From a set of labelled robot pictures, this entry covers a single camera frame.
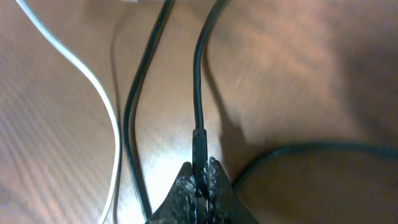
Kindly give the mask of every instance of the cable strain relief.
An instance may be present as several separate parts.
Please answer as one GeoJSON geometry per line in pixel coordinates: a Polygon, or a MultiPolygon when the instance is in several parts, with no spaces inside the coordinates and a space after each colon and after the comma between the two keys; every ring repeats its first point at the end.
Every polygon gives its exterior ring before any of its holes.
{"type": "Polygon", "coordinates": [[[197,196],[207,198],[206,168],[207,168],[207,133],[205,129],[193,130],[192,139],[192,170],[197,182],[197,196]]]}

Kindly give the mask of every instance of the white cord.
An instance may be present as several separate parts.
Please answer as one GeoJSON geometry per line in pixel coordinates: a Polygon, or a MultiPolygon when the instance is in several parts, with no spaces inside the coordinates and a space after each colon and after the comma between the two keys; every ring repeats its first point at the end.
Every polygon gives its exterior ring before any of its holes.
{"type": "Polygon", "coordinates": [[[54,37],[50,31],[45,28],[45,26],[39,21],[39,19],[35,16],[29,6],[25,3],[24,0],[16,0],[18,5],[21,9],[25,12],[27,17],[32,21],[33,25],[43,34],[43,36],[52,44],[72,65],[74,65],[77,69],[79,69],[87,79],[91,82],[94,88],[97,90],[98,94],[100,95],[105,107],[106,111],[108,112],[109,118],[111,119],[113,134],[114,134],[114,143],[115,143],[115,153],[114,153],[114,162],[113,162],[113,169],[112,169],[112,177],[111,177],[111,186],[109,187],[108,198],[106,199],[104,210],[99,218],[98,223],[103,224],[105,218],[108,214],[109,208],[111,206],[114,190],[115,190],[115,183],[116,177],[119,172],[118,165],[119,165],[119,158],[121,155],[121,140],[119,135],[119,126],[118,122],[116,121],[115,113],[112,109],[112,104],[106,95],[104,88],[101,86],[98,79],[95,77],[93,72],[88,69],[88,67],[76,57],[72,52],[70,52],[56,37],[54,37]]]}

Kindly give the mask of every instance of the black cable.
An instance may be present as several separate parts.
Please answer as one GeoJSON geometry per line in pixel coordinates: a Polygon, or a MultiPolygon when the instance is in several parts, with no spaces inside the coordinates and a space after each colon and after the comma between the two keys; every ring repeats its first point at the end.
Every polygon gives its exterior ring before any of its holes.
{"type": "Polygon", "coordinates": [[[218,14],[221,12],[226,0],[217,0],[211,8],[209,15],[206,18],[205,24],[200,31],[197,46],[195,47],[195,54],[193,56],[193,109],[195,111],[195,128],[204,129],[203,124],[203,109],[201,105],[201,75],[200,62],[203,46],[208,38],[211,28],[217,20],[218,14]]]}
{"type": "Polygon", "coordinates": [[[130,123],[134,124],[135,116],[133,117],[132,121],[130,120],[130,116],[132,112],[133,102],[135,101],[137,105],[139,99],[139,97],[134,97],[136,96],[140,84],[142,84],[145,79],[145,75],[154,56],[154,52],[156,51],[160,36],[163,33],[165,23],[167,22],[173,4],[174,1],[172,0],[165,0],[165,2],[163,3],[162,9],[159,12],[152,32],[150,33],[150,37],[145,47],[144,55],[142,56],[140,64],[138,66],[136,76],[132,81],[123,116],[123,139],[126,148],[126,157],[131,171],[131,179],[137,188],[138,200],[141,204],[144,218],[146,219],[148,219],[152,215],[152,209],[150,207],[144,177],[141,170],[141,163],[139,161],[139,154],[135,141],[134,125],[132,125],[132,133],[130,133],[129,131],[130,123]]]}
{"type": "MultiPolygon", "coordinates": [[[[201,54],[208,40],[211,30],[217,20],[218,15],[221,12],[222,7],[226,0],[217,0],[211,11],[206,18],[206,21],[200,32],[200,36],[195,49],[195,57],[193,59],[193,104],[195,107],[195,122],[196,128],[203,129],[203,112],[201,107],[201,54]]],[[[263,162],[269,159],[277,159],[280,156],[309,152],[309,151],[356,151],[356,152],[367,152],[377,156],[385,157],[388,159],[398,160],[398,150],[386,147],[375,147],[367,146],[363,144],[356,143],[346,143],[346,142],[310,142],[303,144],[296,144],[291,146],[280,147],[274,151],[265,152],[250,163],[248,163],[243,170],[238,174],[237,178],[233,181],[232,187],[236,189],[239,183],[242,182],[255,168],[257,168],[263,162]]]]}
{"type": "Polygon", "coordinates": [[[387,147],[368,146],[350,142],[309,142],[294,144],[265,152],[254,158],[242,169],[237,178],[235,178],[235,180],[232,182],[232,188],[237,189],[241,182],[248,177],[255,168],[258,168],[264,162],[267,162],[271,159],[278,159],[280,156],[315,151],[365,152],[375,156],[398,161],[397,149],[394,150],[387,147]]]}

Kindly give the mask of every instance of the wooden table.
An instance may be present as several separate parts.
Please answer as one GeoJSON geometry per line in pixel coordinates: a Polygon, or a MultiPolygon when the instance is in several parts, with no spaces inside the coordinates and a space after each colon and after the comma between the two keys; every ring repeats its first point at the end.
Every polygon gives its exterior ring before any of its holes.
{"type": "MultiPolygon", "coordinates": [[[[124,106],[161,3],[28,3],[113,101],[116,68],[124,106]]],[[[136,132],[153,211],[191,159],[193,51],[213,3],[177,1],[142,89],[136,132]]],[[[202,81],[209,154],[233,179],[294,142],[398,146],[397,40],[392,0],[231,1],[202,81]]],[[[106,110],[13,0],[0,1],[0,122],[0,223],[95,223],[114,156],[106,110]]],[[[397,172],[364,154],[302,154],[264,164],[239,196],[261,223],[397,223],[397,172]]],[[[118,222],[143,222],[124,155],[118,222]]]]}

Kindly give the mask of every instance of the cable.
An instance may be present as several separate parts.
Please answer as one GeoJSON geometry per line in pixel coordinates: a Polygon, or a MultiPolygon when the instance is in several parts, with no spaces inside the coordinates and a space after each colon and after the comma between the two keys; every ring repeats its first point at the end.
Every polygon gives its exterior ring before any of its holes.
{"type": "Polygon", "coordinates": [[[310,142],[294,144],[265,152],[254,158],[242,169],[237,178],[232,182],[232,188],[237,189],[241,182],[246,179],[255,168],[258,168],[264,162],[271,159],[278,159],[280,156],[315,151],[366,152],[368,154],[398,161],[398,151],[387,147],[367,146],[350,142],[310,142]]]}
{"type": "Polygon", "coordinates": [[[226,0],[217,0],[211,8],[209,15],[200,31],[197,45],[195,47],[195,54],[193,56],[193,109],[195,112],[195,128],[204,129],[203,124],[203,109],[201,105],[201,75],[200,62],[203,46],[208,38],[211,28],[217,20],[218,14],[221,12],[226,0]]]}
{"type": "MultiPolygon", "coordinates": [[[[195,49],[195,56],[193,59],[193,104],[195,109],[195,123],[196,128],[203,129],[203,112],[201,105],[201,55],[203,48],[208,41],[211,30],[216,22],[218,15],[220,14],[224,3],[227,0],[217,0],[211,11],[206,18],[206,21],[200,32],[200,36],[195,49]]],[[[296,144],[291,146],[280,147],[271,152],[265,152],[251,162],[249,162],[243,170],[238,174],[237,178],[232,182],[232,187],[237,189],[240,183],[260,164],[268,161],[269,159],[277,159],[280,156],[310,152],[310,151],[356,151],[356,152],[367,152],[377,156],[385,157],[388,159],[398,160],[398,150],[386,147],[375,147],[367,146],[363,144],[356,143],[346,143],[346,142],[310,142],[303,144],[296,144]]]]}
{"type": "Polygon", "coordinates": [[[124,145],[126,147],[126,157],[131,171],[131,179],[133,180],[137,188],[139,195],[138,200],[141,204],[141,209],[144,214],[144,218],[146,218],[146,220],[152,215],[152,210],[150,207],[150,202],[145,187],[145,181],[141,170],[141,163],[139,162],[139,155],[135,141],[134,125],[132,125],[133,132],[130,133],[129,131],[130,123],[134,124],[135,115],[133,116],[132,121],[130,120],[130,117],[132,114],[132,105],[134,100],[136,101],[136,104],[133,109],[133,112],[135,114],[136,106],[139,100],[139,93],[137,93],[137,90],[139,89],[140,83],[142,84],[145,79],[145,75],[154,56],[154,52],[159,43],[159,39],[163,33],[165,23],[167,22],[173,4],[174,1],[171,0],[166,0],[163,3],[162,9],[160,10],[159,15],[156,19],[154,28],[150,33],[150,37],[145,47],[144,55],[142,56],[140,64],[138,66],[136,76],[132,81],[130,92],[127,97],[126,107],[124,109],[123,139],[124,139],[124,145]]]}
{"type": "Polygon", "coordinates": [[[112,176],[111,176],[111,185],[109,187],[108,197],[106,199],[104,210],[99,218],[98,223],[102,224],[105,220],[106,215],[108,214],[109,208],[111,206],[111,201],[115,189],[116,177],[118,176],[119,172],[119,159],[121,154],[121,140],[119,135],[119,126],[118,122],[116,121],[115,113],[112,109],[112,104],[106,95],[104,88],[101,86],[101,83],[98,81],[94,73],[78,58],[74,55],[67,47],[65,47],[61,42],[54,37],[50,31],[39,21],[39,19],[35,16],[32,12],[30,7],[25,3],[24,0],[16,0],[18,5],[24,11],[26,16],[30,19],[33,25],[42,33],[42,35],[53,45],[72,65],[74,65],[79,71],[84,74],[84,76],[91,82],[94,86],[95,90],[100,95],[105,107],[106,111],[108,112],[109,118],[112,123],[112,129],[114,134],[114,143],[115,143],[115,153],[114,153],[114,162],[113,162],[113,169],[112,169],[112,176]]]}

